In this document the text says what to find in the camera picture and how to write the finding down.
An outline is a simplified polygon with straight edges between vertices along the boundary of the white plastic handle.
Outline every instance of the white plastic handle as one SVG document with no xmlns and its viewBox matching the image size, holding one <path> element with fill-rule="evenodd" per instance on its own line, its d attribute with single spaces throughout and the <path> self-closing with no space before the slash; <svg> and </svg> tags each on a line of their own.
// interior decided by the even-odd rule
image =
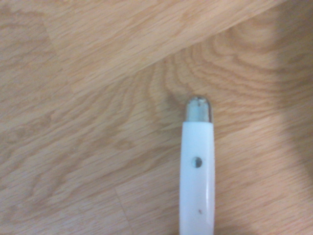
<svg viewBox="0 0 313 235">
<path fill-rule="evenodd" d="M 210 122 L 183 123 L 179 193 L 180 235 L 213 235 L 215 161 Z"/>
</svg>

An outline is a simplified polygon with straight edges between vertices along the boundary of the wood grain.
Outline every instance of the wood grain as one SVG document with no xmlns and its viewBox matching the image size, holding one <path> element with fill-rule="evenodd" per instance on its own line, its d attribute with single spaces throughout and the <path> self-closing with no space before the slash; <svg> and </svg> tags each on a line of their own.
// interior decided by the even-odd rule
<svg viewBox="0 0 313 235">
<path fill-rule="evenodd" d="M 71 89 L 40 16 L 0 8 L 0 125 L 59 106 Z"/>
<path fill-rule="evenodd" d="M 131 75 L 282 2 L 38 0 L 31 9 L 20 1 L 8 4 L 43 15 L 76 93 Z"/>
</svg>

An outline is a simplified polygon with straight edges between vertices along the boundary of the silver cap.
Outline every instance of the silver cap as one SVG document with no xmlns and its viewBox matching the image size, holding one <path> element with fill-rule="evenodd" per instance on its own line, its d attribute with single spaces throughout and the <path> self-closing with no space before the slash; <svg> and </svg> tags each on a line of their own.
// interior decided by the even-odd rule
<svg viewBox="0 0 313 235">
<path fill-rule="evenodd" d="M 200 95 L 192 97 L 186 107 L 185 121 L 213 122 L 210 102 Z"/>
</svg>

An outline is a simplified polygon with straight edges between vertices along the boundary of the dark dot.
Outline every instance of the dark dot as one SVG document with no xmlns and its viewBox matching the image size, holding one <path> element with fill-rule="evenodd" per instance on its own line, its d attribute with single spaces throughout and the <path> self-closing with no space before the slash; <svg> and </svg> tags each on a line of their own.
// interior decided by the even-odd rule
<svg viewBox="0 0 313 235">
<path fill-rule="evenodd" d="M 199 168 L 201 165 L 202 165 L 202 160 L 201 158 L 199 157 L 194 157 L 192 159 L 192 165 L 195 167 L 195 168 Z"/>
</svg>

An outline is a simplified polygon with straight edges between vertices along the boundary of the wooden floor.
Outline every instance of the wooden floor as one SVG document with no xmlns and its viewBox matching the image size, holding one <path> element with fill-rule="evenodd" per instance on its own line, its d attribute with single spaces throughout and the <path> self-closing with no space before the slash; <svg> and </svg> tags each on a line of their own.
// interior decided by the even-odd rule
<svg viewBox="0 0 313 235">
<path fill-rule="evenodd" d="M 0 1 L 0 234 L 177 235 L 211 100 L 215 235 L 313 235 L 313 1 Z"/>
</svg>

